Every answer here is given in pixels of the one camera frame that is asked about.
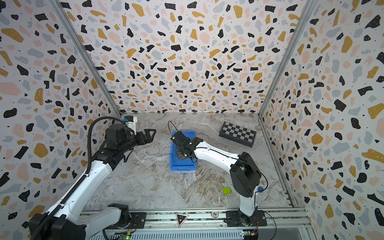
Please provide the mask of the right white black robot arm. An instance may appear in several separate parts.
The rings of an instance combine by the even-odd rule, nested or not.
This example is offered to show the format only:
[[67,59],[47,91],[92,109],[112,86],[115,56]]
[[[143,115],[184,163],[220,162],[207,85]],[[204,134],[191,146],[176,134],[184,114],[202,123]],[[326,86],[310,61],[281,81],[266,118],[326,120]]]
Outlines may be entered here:
[[207,161],[228,172],[234,190],[240,194],[240,212],[251,217],[257,210],[256,196],[261,179],[264,177],[253,158],[246,152],[240,155],[218,149],[202,139],[190,139],[181,131],[176,132],[171,141],[177,147],[180,160],[196,159]]

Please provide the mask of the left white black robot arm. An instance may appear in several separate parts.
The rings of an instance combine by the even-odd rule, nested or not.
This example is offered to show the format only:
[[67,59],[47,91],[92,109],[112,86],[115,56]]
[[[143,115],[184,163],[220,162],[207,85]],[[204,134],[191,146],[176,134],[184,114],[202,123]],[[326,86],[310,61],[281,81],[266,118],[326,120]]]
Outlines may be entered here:
[[113,118],[115,124],[106,129],[104,142],[96,153],[93,153],[93,128],[98,122],[106,119],[107,117],[100,117],[89,127],[88,164],[84,173],[44,214],[35,214],[29,221],[33,240],[86,240],[111,225],[121,229],[133,225],[129,207],[122,204],[108,205],[89,219],[79,220],[85,204],[103,180],[115,170],[120,161],[128,160],[125,153],[132,151],[136,146],[152,143],[157,132],[155,129],[135,132],[125,120]]

